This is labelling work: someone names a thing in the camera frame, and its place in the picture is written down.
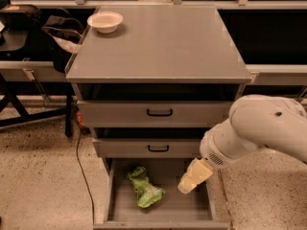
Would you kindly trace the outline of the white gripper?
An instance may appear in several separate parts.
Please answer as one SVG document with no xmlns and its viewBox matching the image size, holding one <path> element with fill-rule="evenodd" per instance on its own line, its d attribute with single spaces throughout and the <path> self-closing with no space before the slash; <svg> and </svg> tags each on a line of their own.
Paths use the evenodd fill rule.
<svg viewBox="0 0 307 230">
<path fill-rule="evenodd" d="M 213 174 L 213 168 L 223 169 L 237 162 L 237 144 L 232 131 L 220 126 L 206 131 L 200 144 L 202 159 L 195 158 L 190 163 L 177 188 L 183 194 L 189 194 Z"/>
</svg>

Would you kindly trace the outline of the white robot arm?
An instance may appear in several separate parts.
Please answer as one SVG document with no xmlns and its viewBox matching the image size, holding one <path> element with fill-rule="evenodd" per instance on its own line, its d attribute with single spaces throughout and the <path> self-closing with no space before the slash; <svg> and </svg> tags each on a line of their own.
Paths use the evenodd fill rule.
<svg viewBox="0 0 307 230">
<path fill-rule="evenodd" d="M 201 157 L 192 160 L 177 188 L 188 194 L 215 169 L 226 168 L 264 148 L 307 163 L 307 112 L 301 103 L 263 95 L 247 95 L 235 101 L 228 118 L 204 133 Z"/>
</svg>

